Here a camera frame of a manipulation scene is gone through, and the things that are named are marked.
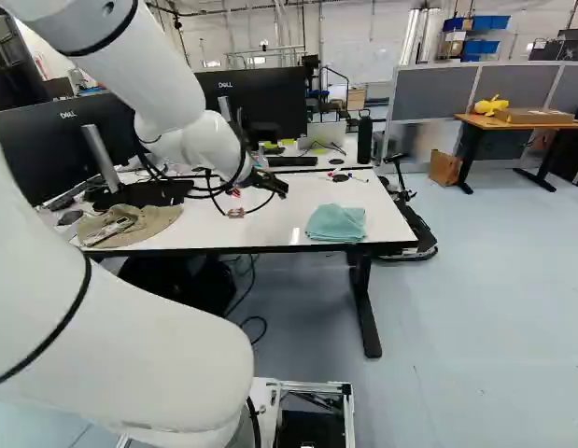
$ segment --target keyboard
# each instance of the keyboard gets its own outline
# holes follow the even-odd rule
[[[317,157],[269,157],[270,168],[278,166],[316,166]]]

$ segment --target floor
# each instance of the floor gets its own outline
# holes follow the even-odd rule
[[[551,194],[512,171],[472,172],[473,196],[405,180],[440,252],[374,265],[384,356],[363,356],[343,255],[267,255],[234,317],[268,320],[257,374],[353,383],[360,447],[578,447],[578,188],[553,177]],[[86,426],[61,415],[68,444],[25,444],[11,411],[0,446],[114,447],[95,427],[71,444]],[[59,427],[42,418],[40,435]]]

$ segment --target blue storage box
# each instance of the blue storage box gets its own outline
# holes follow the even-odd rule
[[[485,40],[482,42],[482,53],[493,54],[498,50],[498,40]]]
[[[454,31],[463,28],[464,17],[455,17],[454,19],[448,19],[444,21],[442,31]]]
[[[506,30],[511,16],[475,16],[473,17],[474,31]]]
[[[479,54],[463,54],[460,57],[462,63],[479,63]]]
[[[509,19],[511,19],[511,16],[493,16],[492,29],[506,30],[506,28],[509,26]]]
[[[493,54],[498,50],[498,40],[466,40],[463,54]]]
[[[463,45],[463,54],[481,54],[483,44],[483,40],[466,40]]]

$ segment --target window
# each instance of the window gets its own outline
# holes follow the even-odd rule
[[[256,56],[255,58],[247,58],[247,63],[251,63],[253,65],[259,65],[260,63],[265,63],[266,58],[263,56]]]
[[[202,61],[204,68],[214,68],[220,67],[222,63],[220,61]]]

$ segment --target dell logo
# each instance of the dell logo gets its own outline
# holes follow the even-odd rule
[[[76,116],[77,114],[72,110],[69,110],[67,112],[61,112],[61,119],[73,119]]]

